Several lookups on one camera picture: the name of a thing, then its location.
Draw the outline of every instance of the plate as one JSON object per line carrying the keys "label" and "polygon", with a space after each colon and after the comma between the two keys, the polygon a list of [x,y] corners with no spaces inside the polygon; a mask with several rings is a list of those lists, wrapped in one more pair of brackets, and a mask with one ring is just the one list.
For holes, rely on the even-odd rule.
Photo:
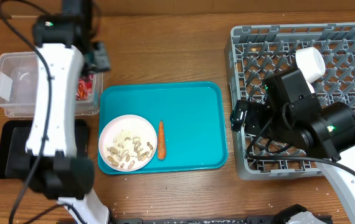
{"label": "plate", "polygon": [[[141,138],[150,142],[154,147],[153,155],[150,155],[149,159],[145,162],[141,162],[140,166],[137,166],[133,169],[121,168],[120,166],[113,166],[110,161],[107,160],[108,154],[106,154],[106,148],[113,146],[113,140],[120,134],[122,131],[131,131],[132,133],[136,133]],[[132,172],[144,167],[156,154],[155,150],[157,148],[157,133],[146,119],[137,116],[137,115],[123,115],[119,116],[112,121],[110,121],[103,129],[100,134],[100,138],[98,140],[98,150],[105,164],[107,164],[112,169],[121,172]]]}

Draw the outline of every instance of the teal cutting board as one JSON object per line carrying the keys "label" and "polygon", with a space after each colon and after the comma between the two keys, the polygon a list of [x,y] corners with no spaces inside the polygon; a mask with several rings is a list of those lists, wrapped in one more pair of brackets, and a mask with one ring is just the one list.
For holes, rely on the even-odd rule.
{"label": "teal cutting board", "polygon": [[166,158],[153,159],[140,170],[120,172],[104,163],[106,174],[217,169],[226,163],[227,141],[222,93],[212,82],[122,85],[107,88],[100,101],[99,135],[114,118],[135,114],[147,119],[158,133],[164,123]]}

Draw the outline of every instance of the plastic container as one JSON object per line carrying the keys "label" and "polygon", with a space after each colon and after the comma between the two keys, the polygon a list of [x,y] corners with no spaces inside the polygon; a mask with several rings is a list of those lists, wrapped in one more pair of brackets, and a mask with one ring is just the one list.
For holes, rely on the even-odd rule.
{"label": "plastic container", "polygon": [[[225,48],[233,108],[238,99],[264,103],[267,96],[260,87],[262,79],[293,65],[296,50],[307,47],[317,48],[326,64],[325,75],[312,83],[321,105],[341,101],[355,111],[355,23],[234,27]],[[251,141],[252,137],[243,132],[233,133],[233,140],[236,170],[242,179],[322,175],[309,162],[247,160],[245,140]],[[305,152],[296,149],[280,154],[288,155]]]}
{"label": "plastic container", "polygon": [[199,169],[217,169],[227,160],[227,141],[222,93],[212,82],[163,83],[112,86],[101,99],[99,134],[113,119],[133,114],[143,117],[158,133],[164,123],[166,157],[154,158],[143,168],[120,172],[104,163],[98,151],[98,166],[106,174],[145,174]]}
{"label": "plastic container", "polygon": [[[0,107],[10,118],[32,117],[37,91],[37,59],[34,52],[6,53],[0,56]],[[75,115],[97,114],[103,92],[103,74],[93,81],[93,93],[77,101]]]}

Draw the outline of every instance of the white label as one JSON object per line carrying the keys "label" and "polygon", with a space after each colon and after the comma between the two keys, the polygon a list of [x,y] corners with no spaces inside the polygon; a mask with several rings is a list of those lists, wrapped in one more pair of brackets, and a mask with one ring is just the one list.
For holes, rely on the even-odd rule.
{"label": "white label", "polygon": [[9,101],[13,80],[1,72],[0,75],[0,97]]}

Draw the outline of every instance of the clear plastic bin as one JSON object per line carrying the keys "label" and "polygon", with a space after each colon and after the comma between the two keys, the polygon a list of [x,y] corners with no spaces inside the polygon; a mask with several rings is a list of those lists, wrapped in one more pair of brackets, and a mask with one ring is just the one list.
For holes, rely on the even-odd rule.
{"label": "clear plastic bin", "polygon": [[[37,59],[34,52],[6,53],[0,56],[0,107],[10,118],[32,117],[37,91]],[[97,114],[103,93],[103,74],[93,80],[87,100],[77,100],[75,115]]]}

